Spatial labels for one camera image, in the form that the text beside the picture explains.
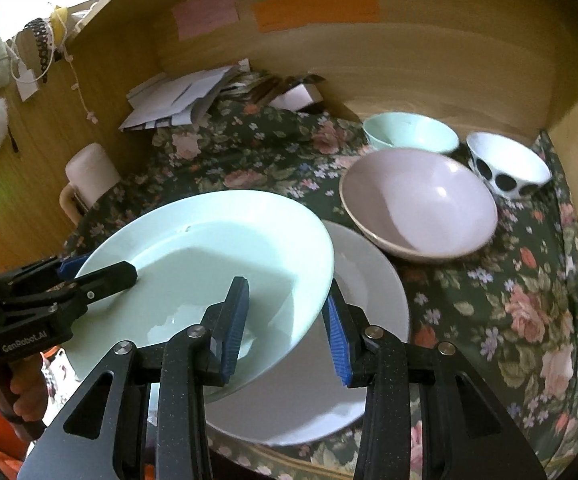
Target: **white mug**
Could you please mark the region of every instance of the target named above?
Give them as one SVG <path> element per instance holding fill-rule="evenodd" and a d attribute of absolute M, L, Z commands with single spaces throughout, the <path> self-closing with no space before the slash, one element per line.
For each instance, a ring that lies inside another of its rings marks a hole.
<path fill-rule="evenodd" d="M 69 184 L 60 193 L 60 206 L 69 219 L 79 224 L 82 215 L 75 201 L 90 209 L 98 199 L 120 182 L 120 174 L 97 142 L 80 150 L 64 169 Z"/>

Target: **white plate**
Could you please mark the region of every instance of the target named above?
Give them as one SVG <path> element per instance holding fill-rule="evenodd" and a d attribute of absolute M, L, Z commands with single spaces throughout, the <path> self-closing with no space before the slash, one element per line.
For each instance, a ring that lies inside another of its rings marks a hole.
<path fill-rule="evenodd" d="M 335 278 L 348 303 L 369 321 L 409 340 L 409 309 L 400 278 L 378 248 L 346 227 L 323 222 L 333 241 Z M 349 390 L 336 375 L 322 317 L 272 370 L 239 392 L 208 404 L 216 430 L 268 446 L 319 440 L 365 413 L 365 388 Z"/>
<path fill-rule="evenodd" d="M 120 229 L 78 275 L 126 260 L 138 282 L 97 301 L 64 345 L 84 378 L 113 345 L 167 341 L 224 301 L 234 276 L 249 280 L 250 307 L 236 372 L 215 400 L 274 366 L 304 337 L 329 293 L 334 256 L 319 218 L 283 196 L 205 193 L 156 209 Z"/>

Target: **mint green bowl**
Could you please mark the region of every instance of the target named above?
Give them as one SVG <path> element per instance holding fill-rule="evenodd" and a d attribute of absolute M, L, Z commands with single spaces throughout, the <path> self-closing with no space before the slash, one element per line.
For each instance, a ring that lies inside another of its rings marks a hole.
<path fill-rule="evenodd" d="M 447 155 L 459 144 L 449 126 L 424 115 L 385 112 L 365 120 L 363 128 L 367 141 L 377 150 L 418 148 Z"/>

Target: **bowl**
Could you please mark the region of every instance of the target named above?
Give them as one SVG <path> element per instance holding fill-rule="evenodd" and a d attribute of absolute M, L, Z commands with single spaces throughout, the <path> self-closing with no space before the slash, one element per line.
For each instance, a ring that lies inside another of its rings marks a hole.
<path fill-rule="evenodd" d="M 508 137 L 475 132 L 467 136 L 467 146 L 472 170 L 509 200 L 528 198 L 552 178 L 543 159 Z"/>
<path fill-rule="evenodd" d="M 435 153 L 451 153 L 459 144 L 449 126 L 424 115 L 386 112 L 363 122 L 367 141 L 377 150 L 418 148 Z"/>
<path fill-rule="evenodd" d="M 492 238 L 498 212 L 479 177 L 438 153 L 399 148 L 369 153 L 340 181 L 343 206 L 384 251 L 442 262 Z"/>
<path fill-rule="evenodd" d="M 300 342 L 334 270 L 331 238 L 314 213 L 253 190 L 205 193 L 155 209 L 106 240 L 78 275 L 122 260 L 136 267 L 138 282 L 91 304 L 64 344 L 81 379 L 118 341 L 138 347 L 168 341 L 224 301 L 234 276 L 249 280 L 236 371 L 224 388 L 205 389 L 208 402 L 250 383 Z"/>

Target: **pink sticky note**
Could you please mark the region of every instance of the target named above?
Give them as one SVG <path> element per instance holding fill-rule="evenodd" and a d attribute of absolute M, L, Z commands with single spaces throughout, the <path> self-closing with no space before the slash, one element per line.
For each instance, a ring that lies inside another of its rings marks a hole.
<path fill-rule="evenodd" d="M 207 34 L 239 19 L 234 0 L 187 0 L 175 5 L 171 12 L 178 25 L 180 41 Z"/>

